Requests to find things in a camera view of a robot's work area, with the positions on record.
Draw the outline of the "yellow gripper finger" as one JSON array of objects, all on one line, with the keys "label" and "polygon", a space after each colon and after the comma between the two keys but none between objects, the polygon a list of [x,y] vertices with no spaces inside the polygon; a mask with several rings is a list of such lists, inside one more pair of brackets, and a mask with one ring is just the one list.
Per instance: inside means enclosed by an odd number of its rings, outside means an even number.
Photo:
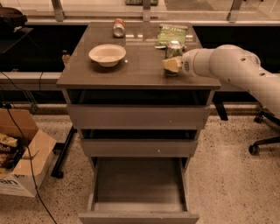
[{"label": "yellow gripper finger", "polygon": [[173,57],[170,59],[164,59],[164,69],[166,71],[172,73],[178,73],[179,69],[181,68],[181,58],[180,57]]}]

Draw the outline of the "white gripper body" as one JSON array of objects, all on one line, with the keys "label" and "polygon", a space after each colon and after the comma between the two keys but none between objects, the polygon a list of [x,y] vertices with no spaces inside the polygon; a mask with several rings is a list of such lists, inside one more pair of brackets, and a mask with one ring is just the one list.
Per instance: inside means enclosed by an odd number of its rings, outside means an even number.
[{"label": "white gripper body", "polygon": [[210,71],[211,49],[193,49],[185,52],[181,58],[181,67],[184,74],[188,76],[212,77]]}]

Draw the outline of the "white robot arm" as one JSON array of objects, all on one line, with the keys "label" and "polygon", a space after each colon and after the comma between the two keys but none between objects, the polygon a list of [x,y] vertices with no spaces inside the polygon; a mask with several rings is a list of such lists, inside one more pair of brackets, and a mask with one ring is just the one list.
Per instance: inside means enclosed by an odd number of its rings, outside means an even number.
[{"label": "white robot arm", "polygon": [[280,75],[261,66],[252,52],[236,45],[221,45],[214,49],[193,49],[182,56],[163,60],[171,73],[217,78],[245,90],[275,117],[280,118]]}]

